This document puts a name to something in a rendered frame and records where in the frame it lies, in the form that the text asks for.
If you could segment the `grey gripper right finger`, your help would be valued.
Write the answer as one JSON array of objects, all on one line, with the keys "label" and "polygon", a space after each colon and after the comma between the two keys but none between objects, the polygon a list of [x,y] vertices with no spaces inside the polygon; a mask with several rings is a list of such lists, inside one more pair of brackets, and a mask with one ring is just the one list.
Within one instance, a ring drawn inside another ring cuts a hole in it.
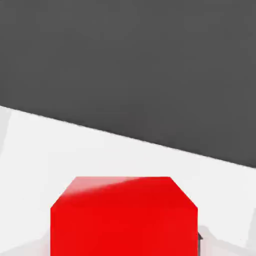
[{"label": "grey gripper right finger", "polygon": [[248,249],[217,239],[206,226],[200,225],[198,232],[202,237],[200,256],[250,256]]}]

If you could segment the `small red cube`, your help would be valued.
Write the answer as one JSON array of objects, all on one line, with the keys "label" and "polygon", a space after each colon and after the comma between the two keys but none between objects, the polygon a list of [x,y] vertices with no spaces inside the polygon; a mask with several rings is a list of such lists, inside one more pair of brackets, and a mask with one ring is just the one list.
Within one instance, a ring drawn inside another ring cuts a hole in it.
[{"label": "small red cube", "polygon": [[76,177],[50,209],[50,256],[198,256],[198,209],[170,177]]}]

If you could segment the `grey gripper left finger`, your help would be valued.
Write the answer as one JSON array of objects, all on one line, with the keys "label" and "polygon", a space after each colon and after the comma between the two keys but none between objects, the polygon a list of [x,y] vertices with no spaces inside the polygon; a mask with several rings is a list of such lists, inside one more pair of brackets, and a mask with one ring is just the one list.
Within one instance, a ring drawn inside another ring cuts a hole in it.
[{"label": "grey gripper left finger", "polygon": [[15,248],[12,256],[50,256],[50,238],[45,236]]}]

